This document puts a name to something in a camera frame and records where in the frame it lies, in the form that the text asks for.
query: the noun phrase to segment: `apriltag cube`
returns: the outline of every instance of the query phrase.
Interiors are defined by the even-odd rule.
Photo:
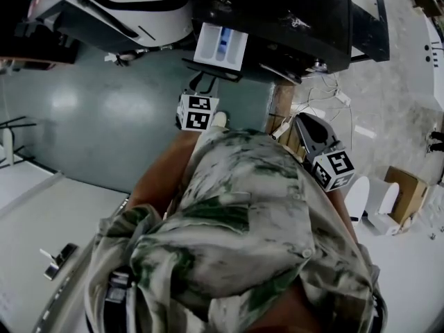
[[[181,129],[202,132],[210,128],[218,104],[214,97],[182,94],[178,106]]]
[[[346,186],[355,174],[345,150],[321,154],[314,158],[311,174],[325,192]]]

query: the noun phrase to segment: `shirt button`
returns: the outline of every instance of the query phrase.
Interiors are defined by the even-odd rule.
[[[304,249],[304,251],[302,252],[302,256],[304,258],[310,258],[311,254],[313,254],[313,252],[311,251],[311,249]]]

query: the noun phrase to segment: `cardboard box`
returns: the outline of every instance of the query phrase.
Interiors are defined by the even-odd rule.
[[[422,207],[427,193],[427,184],[415,175],[394,166],[388,168],[384,180],[386,182],[397,182],[400,185],[400,193],[396,198],[390,216],[402,225]]]

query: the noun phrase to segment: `white appliance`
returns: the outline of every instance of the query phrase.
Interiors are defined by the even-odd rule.
[[[182,43],[193,31],[190,0],[32,0],[28,20],[110,53]]]
[[[411,95],[419,105],[444,110],[444,51],[434,25],[416,8],[413,23],[407,26],[409,51],[404,67]]]

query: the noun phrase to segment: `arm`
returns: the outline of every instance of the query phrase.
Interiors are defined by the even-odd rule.
[[[149,203],[160,216],[165,213],[182,180],[199,136],[199,132],[180,131],[173,143],[136,184],[126,205],[127,210]]]
[[[333,207],[336,209],[336,211],[339,214],[339,217],[341,217],[341,220],[344,222],[345,227],[347,228],[347,231],[352,236],[353,240],[357,243],[358,239],[356,238],[355,230],[353,230],[352,221],[350,220],[350,216],[348,215],[347,208],[345,207],[344,203],[344,197],[342,196],[341,190],[333,190],[330,192],[327,192],[327,197],[332,203]]]

